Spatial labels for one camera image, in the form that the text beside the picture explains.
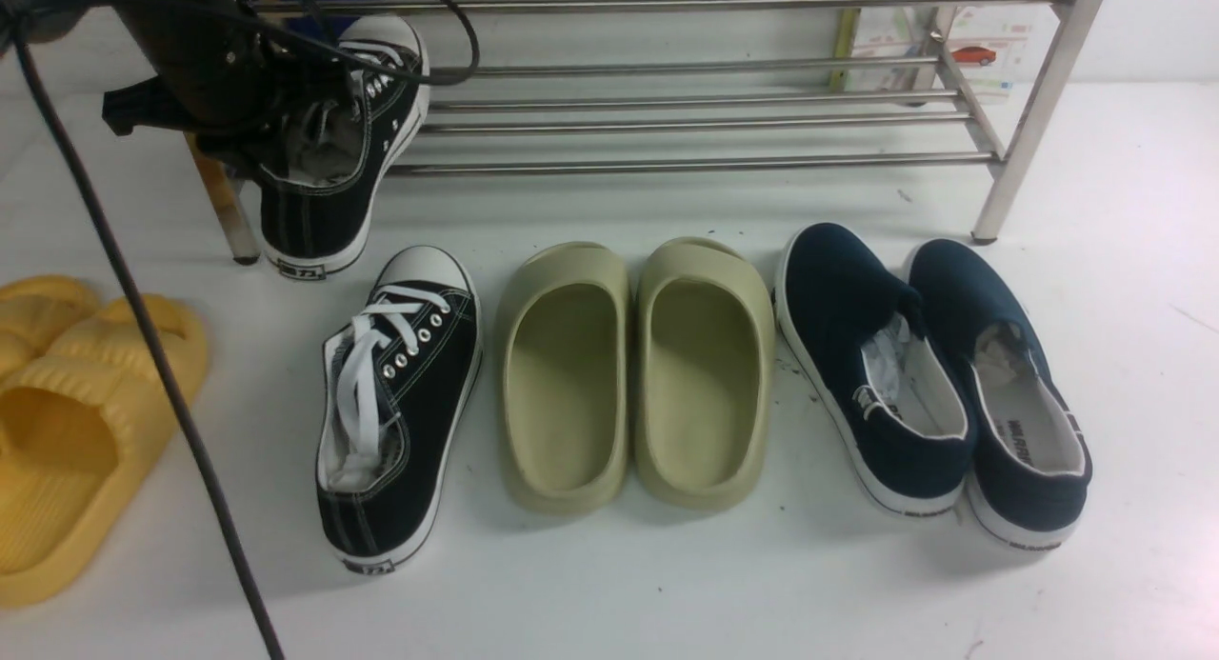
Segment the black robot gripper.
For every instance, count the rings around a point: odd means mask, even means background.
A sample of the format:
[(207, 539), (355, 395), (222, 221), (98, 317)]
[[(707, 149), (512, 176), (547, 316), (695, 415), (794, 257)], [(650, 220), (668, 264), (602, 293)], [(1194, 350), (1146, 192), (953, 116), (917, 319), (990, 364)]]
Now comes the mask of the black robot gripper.
[(155, 70), (104, 96), (102, 118), (117, 135), (180, 131), (226, 163), (284, 166), (293, 117), (351, 101), (347, 70), (280, 30), (263, 30), (240, 0), (108, 2)]

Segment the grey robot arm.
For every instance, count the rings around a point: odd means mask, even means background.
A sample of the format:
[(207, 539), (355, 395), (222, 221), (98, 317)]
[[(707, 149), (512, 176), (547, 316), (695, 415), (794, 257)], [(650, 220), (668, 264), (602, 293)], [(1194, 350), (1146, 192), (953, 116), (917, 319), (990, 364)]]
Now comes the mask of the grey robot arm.
[(349, 76), (327, 48), (258, 18), (254, 1), (2, 0), (2, 48), (65, 38), (88, 10), (115, 10), (155, 74), (105, 95), (110, 131), (180, 131), (226, 163), (282, 170), (293, 116), (347, 100)]

